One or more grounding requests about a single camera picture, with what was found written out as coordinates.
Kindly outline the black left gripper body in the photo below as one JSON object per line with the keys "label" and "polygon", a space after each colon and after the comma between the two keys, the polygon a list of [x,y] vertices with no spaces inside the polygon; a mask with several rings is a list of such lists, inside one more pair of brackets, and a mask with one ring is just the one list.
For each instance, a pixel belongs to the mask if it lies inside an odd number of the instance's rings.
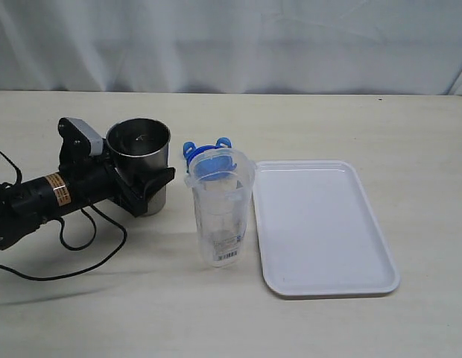
{"label": "black left gripper body", "polygon": [[[59,135],[64,128],[63,118],[58,122]],[[59,209],[60,215],[72,213],[91,204],[110,200],[135,217],[146,208],[139,196],[124,182],[111,159],[110,151],[104,141],[100,156],[79,158],[64,143],[59,155],[59,174],[66,182],[71,202]]]}

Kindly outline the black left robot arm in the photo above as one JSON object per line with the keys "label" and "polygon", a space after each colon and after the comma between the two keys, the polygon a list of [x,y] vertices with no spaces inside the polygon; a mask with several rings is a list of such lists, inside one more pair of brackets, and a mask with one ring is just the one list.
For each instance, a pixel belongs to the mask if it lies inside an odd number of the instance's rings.
{"label": "black left robot arm", "polygon": [[168,165],[169,128],[128,119],[101,136],[82,119],[58,122],[63,139],[57,172],[12,186],[0,184],[0,251],[42,224],[109,200],[134,217],[158,213],[175,176]]}

